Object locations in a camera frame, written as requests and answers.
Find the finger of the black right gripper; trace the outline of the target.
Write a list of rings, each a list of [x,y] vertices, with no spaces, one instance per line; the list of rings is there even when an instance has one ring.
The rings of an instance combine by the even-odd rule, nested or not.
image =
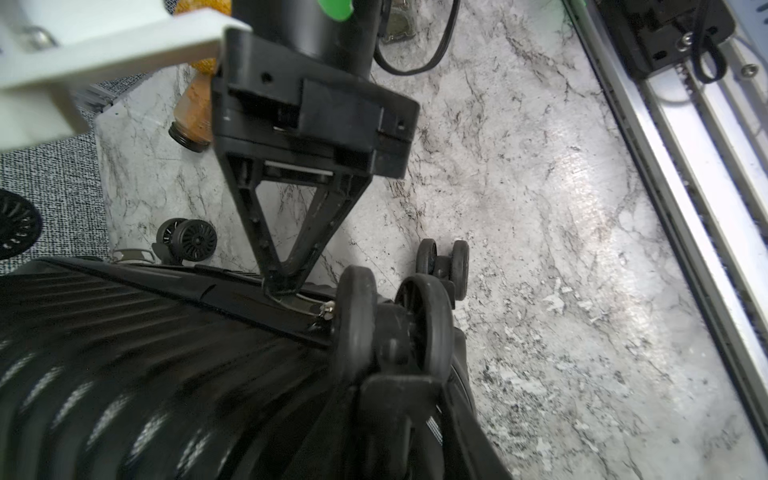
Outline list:
[[[278,291],[281,261],[257,195],[257,188],[263,180],[264,162],[228,154],[222,149],[216,149],[215,153],[257,261],[263,287],[266,291]]]
[[[296,241],[272,276],[273,294],[296,293],[305,283],[323,250],[372,181],[369,175],[336,172],[288,173],[280,183],[311,187],[314,195]]]

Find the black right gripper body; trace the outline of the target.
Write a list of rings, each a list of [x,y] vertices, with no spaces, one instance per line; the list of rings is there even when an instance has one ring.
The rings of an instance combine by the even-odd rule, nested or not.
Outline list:
[[[238,29],[212,81],[214,150],[293,167],[401,178],[419,104]]]

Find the black ribbed hard-shell suitcase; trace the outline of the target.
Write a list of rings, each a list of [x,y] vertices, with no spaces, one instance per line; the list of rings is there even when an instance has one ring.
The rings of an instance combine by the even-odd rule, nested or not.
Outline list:
[[[344,270],[321,328],[246,272],[39,258],[1,279],[5,479],[505,479],[476,417],[469,247],[393,299]]]

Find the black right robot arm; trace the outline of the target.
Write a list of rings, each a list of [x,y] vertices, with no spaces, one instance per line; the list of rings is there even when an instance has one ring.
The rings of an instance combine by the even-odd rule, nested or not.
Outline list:
[[[419,106],[374,84],[380,1],[236,1],[212,81],[213,146],[272,295],[297,292],[376,176],[407,170]],[[310,187],[281,257],[257,189]]]

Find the clear glass spice jar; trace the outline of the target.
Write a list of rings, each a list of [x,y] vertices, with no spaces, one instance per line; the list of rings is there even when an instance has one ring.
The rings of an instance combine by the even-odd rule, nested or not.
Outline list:
[[[416,36],[416,7],[413,0],[382,2],[379,39],[385,44],[403,42]]]

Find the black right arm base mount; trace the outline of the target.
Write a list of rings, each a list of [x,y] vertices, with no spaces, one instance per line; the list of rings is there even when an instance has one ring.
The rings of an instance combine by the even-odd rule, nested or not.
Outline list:
[[[720,45],[734,33],[735,22],[724,2],[606,0],[597,8],[632,79],[645,80],[686,60],[704,84],[727,73]]]

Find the aluminium front rail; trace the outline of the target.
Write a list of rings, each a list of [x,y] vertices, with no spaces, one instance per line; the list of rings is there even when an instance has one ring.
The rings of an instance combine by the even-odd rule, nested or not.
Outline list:
[[[722,1],[727,73],[632,79],[598,12],[566,11],[760,443],[767,440],[767,5]]]

